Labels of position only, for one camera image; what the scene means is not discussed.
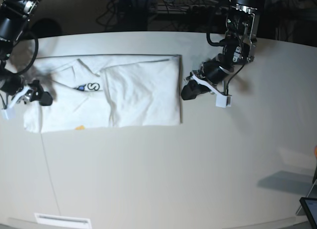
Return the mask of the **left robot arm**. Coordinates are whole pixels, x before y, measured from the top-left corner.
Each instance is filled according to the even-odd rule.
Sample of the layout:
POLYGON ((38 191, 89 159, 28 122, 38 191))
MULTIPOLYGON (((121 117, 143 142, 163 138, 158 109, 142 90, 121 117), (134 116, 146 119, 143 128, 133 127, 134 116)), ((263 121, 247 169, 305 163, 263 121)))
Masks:
POLYGON ((212 47, 221 47, 222 53, 203 62, 198 70, 186 77, 187 84, 181 91, 183 100, 193 100, 205 93, 216 94, 224 107, 230 103, 229 84, 237 76, 236 65, 244 68, 255 59, 257 31, 265 0, 220 0, 211 10, 206 31, 207 42, 212 47), (211 39, 211 26, 216 13, 227 8, 224 39, 211 39))

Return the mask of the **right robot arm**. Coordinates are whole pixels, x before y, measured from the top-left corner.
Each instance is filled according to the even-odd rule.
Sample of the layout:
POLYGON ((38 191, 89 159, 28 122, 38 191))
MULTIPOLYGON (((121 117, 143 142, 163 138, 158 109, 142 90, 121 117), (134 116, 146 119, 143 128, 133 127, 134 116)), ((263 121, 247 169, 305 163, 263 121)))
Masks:
POLYGON ((28 30, 28 23, 40 1, 0 0, 0 90, 14 101, 37 101, 41 106, 50 106, 53 97, 43 89, 40 81, 27 83, 22 77, 33 66, 39 50, 38 38, 28 30), (31 36, 35 42, 33 56, 24 69, 12 73, 6 69, 6 62, 24 35, 31 36))

